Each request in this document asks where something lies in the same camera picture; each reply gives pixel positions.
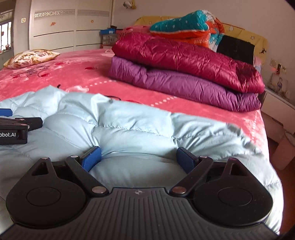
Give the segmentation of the light blue down jacket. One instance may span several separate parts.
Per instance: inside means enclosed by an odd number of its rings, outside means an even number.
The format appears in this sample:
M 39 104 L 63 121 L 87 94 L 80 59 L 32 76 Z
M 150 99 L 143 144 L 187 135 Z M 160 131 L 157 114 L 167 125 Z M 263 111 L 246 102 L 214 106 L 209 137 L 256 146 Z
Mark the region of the light blue down jacket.
M 12 224 L 6 196 L 41 157 L 53 161 L 82 155 L 98 146 L 102 161 L 91 175 L 107 188 L 171 188 L 185 172 L 176 162 L 176 150 L 224 162 L 239 159 L 273 198 L 266 225 L 279 232 L 284 197 L 282 183 L 260 148 L 234 124 L 172 113 L 103 95 L 65 92 L 49 86 L 1 101 L 13 117 L 40 117 L 43 126 L 30 131 L 25 145 L 1 146 L 1 231 Z

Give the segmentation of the floral cushion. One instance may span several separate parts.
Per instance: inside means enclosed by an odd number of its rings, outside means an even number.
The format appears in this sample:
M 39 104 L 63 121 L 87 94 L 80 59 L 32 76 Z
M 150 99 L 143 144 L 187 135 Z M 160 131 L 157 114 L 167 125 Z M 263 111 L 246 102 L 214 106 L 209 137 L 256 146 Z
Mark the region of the floral cushion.
M 16 54 L 4 63 L 7 69 L 20 69 L 51 61 L 60 55 L 59 52 L 47 49 L 31 49 Z

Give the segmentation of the pink floral bed blanket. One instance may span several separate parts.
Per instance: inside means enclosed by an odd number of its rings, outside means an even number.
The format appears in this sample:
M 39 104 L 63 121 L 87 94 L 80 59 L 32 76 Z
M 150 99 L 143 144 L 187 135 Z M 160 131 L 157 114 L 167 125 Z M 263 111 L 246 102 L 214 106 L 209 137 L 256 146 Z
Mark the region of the pink floral bed blanket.
M 264 152 L 268 139 L 261 111 L 232 112 L 174 95 L 137 88 L 108 77 L 110 49 L 66 52 L 56 59 L 20 69 L 1 69 L 1 100 L 36 92 L 49 85 L 66 92 L 100 93 L 116 100 L 150 105 L 170 112 L 207 117 L 239 126 Z

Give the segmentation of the folded purple down jacket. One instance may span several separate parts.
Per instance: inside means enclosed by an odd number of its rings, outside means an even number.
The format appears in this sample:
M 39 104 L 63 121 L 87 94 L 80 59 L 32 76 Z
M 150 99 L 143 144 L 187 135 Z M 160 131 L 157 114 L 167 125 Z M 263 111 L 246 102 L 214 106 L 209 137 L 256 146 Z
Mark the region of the folded purple down jacket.
M 230 112 L 251 112 L 261 108 L 256 93 L 236 93 L 208 80 L 176 71 L 146 68 L 114 56 L 109 77 L 135 87 L 212 105 Z

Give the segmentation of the white wardrobe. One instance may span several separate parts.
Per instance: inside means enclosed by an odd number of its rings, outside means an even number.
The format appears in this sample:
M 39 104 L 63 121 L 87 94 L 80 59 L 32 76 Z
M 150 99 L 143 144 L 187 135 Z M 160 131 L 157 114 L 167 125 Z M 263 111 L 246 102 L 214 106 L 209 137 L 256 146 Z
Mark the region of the white wardrobe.
M 31 1 L 29 48 L 71 52 L 100 49 L 112 1 Z

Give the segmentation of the white bedside table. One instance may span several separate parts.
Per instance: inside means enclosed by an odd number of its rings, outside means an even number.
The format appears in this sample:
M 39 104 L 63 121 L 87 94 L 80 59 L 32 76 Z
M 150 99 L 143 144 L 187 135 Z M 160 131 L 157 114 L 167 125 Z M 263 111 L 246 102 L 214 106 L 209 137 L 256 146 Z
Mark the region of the white bedside table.
M 261 99 L 267 137 L 279 143 L 285 132 L 294 134 L 294 105 L 268 88 L 265 88 Z

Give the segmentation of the folded crimson down jacket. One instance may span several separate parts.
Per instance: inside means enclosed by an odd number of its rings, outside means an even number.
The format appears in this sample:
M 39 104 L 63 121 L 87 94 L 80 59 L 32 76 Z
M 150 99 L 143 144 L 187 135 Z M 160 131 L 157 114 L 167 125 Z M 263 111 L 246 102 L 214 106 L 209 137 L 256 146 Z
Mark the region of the folded crimson down jacket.
M 240 93 L 263 93 L 261 74 L 251 64 L 206 47 L 128 33 L 112 47 L 114 55 L 153 68 L 186 73 Z

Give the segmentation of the blue storage boxes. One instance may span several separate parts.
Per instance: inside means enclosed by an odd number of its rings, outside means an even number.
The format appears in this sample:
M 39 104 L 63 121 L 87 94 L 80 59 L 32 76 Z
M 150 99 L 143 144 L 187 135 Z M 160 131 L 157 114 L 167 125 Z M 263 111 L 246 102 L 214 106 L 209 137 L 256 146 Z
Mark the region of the blue storage boxes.
M 110 28 L 100 30 L 100 36 L 102 38 L 101 48 L 103 47 L 111 47 L 117 41 L 117 27 L 111 25 Z

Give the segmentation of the framed photo on nightstand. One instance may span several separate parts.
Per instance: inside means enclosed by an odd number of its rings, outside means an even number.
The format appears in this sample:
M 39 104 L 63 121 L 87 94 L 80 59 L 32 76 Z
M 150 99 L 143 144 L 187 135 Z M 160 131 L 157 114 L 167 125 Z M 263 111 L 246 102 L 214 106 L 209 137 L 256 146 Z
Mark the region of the framed photo on nightstand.
M 270 82 L 270 87 L 276 93 L 285 93 L 288 87 L 288 80 L 280 75 L 273 74 Z

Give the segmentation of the black folded garment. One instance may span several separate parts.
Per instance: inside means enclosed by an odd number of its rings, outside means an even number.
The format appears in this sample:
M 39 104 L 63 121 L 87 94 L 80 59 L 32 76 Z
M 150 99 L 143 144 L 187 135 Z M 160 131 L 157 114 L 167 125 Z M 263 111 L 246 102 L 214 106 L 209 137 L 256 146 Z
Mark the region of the black folded garment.
M 216 52 L 229 56 L 232 59 L 253 65 L 254 45 L 228 35 L 221 39 Z

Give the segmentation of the teal orange folded quilt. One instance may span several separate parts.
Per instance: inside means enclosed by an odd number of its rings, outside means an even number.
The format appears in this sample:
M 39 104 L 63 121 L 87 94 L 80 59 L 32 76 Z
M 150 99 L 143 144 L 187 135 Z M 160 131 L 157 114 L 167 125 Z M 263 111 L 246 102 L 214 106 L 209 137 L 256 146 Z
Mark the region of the teal orange folded quilt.
M 150 27 L 153 36 L 217 50 L 225 35 L 223 24 L 211 12 L 197 10 L 186 16 L 163 20 Z

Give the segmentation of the yellow headboard cover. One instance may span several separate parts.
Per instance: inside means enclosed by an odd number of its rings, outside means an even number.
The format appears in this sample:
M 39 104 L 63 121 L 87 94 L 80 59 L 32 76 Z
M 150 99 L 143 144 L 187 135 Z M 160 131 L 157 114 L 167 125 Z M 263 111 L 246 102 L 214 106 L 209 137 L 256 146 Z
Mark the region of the yellow headboard cover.
M 142 16 L 138 18 L 134 25 L 153 25 L 163 20 L 174 19 L 174 16 Z M 266 52 L 268 50 L 268 40 L 256 33 L 249 32 L 244 28 L 236 27 L 223 23 L 225 35 L 234 37 L 245 42 L 250 42 L 254 45 L 254 56 L 261 61 L 263 66 L 266 60 Z

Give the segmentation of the pink folded pillows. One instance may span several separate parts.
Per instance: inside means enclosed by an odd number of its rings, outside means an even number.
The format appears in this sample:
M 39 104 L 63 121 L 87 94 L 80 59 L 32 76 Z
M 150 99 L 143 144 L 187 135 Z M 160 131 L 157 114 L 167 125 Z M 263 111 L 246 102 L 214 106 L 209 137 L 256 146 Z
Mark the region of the pink folded pillows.
M 122 30 L 116 30 L 116 34 L 119 39 L 122 38 L 127 33 L 135 33 L 135 32 L 150 34 L 150 25 L 132 25 Z

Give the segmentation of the wall socket with charger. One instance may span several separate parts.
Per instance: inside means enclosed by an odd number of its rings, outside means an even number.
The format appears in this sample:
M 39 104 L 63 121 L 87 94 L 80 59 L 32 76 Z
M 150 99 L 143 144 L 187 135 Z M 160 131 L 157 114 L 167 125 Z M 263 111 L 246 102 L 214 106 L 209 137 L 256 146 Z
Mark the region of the wall socket with charger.
M 286 74 L 287 72 L 287 68 L 284 67 L 281 63 L 279 63 L 275 59 L 270 60 L 270 66 L 276 75 Z

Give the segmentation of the wall lamp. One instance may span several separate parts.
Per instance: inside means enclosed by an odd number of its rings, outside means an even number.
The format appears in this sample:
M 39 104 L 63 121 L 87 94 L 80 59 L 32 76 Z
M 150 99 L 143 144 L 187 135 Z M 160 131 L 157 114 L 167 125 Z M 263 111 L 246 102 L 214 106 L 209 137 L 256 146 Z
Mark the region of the wall lamp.
M 136 9 L 135 0 L 125 1 L 125 2 L 123 3 L 123 6 L 124 6 L 126 9 Z

